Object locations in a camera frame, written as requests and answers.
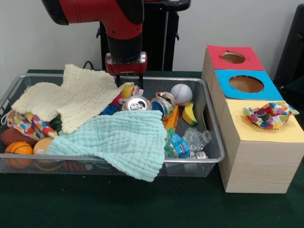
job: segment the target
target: orange toy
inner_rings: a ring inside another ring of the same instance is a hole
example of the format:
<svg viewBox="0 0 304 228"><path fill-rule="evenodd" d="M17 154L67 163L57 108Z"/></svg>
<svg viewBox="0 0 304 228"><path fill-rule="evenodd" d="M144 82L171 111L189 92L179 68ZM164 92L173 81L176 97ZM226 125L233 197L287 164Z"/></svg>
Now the orange toy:
<svg viewBox="0 0 304 228"><path fill-rule="evenodd" d="M168 131L172 127L176 129L178 119L179 119L179 107L177 105L175 106L173 112L171 113L167 121L163 121L162 123L166 128L166 130Z"/></svg>
<svg viewBox="0 0 304 228"><path fill-rule="evenodd" d="M13 127L15 123L15 111L11 110L8 114L8 118L6 119L7 127Z"/></svg>
<svg viewBox="0 0 304 228"><path fill-rule="evenodd" d="M33 148L26 142L13 142L5 149L10 154L33 154ZM6 158L5 162L13 169L20 170L30 165L31 159Z"/></svg>

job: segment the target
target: basketball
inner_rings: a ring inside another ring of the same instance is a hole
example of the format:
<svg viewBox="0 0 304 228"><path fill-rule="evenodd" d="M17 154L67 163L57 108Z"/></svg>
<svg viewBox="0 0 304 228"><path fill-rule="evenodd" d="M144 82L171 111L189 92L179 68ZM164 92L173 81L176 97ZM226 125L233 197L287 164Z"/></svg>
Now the basketball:
<svg viewBox="0 0 304 228"><path fill-rule="evenodd" d="M5 149L9 154L33 154L33 148L26 142L13 142ZM5 162L13 169L20 170L28 167L32 159L6 158Z"/></svg>

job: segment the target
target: wooden cube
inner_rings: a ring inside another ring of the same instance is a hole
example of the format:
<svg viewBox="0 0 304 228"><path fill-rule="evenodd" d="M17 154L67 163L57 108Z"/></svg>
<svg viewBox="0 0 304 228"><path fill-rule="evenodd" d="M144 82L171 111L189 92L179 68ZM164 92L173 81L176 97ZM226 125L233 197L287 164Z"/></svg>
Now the wooden cube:
<svg viewBox="0 0 304 228"><path fill-rule="evenodd" d="M208 85L219 125L226 99L282 100L250 47L208 46L202 79Z"/></svg>
<svg viewBox="0 0 304 228"><path fill-rule="evenodd" d="M267 100L226 100L220 131L226 157L219 163L226 192L286 193L304 156L304 132L294 116L277 130L253 125L243 107Z"/></svg>

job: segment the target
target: polka dot fabric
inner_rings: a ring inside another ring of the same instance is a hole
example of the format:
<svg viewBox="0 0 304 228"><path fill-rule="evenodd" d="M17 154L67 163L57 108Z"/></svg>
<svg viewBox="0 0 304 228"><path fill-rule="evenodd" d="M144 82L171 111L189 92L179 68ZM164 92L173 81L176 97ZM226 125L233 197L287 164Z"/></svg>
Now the polka dot fabric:
<svg viewBox="0 0 304 228"><path fill-rule="evenodd" d="M287 123L290 115L299 114L285 101L271 102L254 110L244 107L243 113L254 125L267 130L278 129Z"/></svg>
<svg viewBox="0 0 304 228"><path fill-rule="evenodd" d="M32 113L22 115L15 112L15 123L13 127L23 135L37 141L47 136L52 138L58 136L57 132L49 127L47 122L40 120L38 116L33 115Z"/></svg>

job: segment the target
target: baseball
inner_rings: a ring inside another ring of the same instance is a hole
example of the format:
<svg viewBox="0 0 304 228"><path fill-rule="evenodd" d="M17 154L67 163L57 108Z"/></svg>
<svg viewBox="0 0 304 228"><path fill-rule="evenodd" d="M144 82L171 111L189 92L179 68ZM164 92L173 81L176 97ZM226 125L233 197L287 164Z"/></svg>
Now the baseball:
<svg viewBox="0 0 304 228"><path fill-rule="evenodd" d="M192 91L190 87L185 84L175 85L170 93L174 96L175 102L179 106L185 106L192 100Z"/></svg>

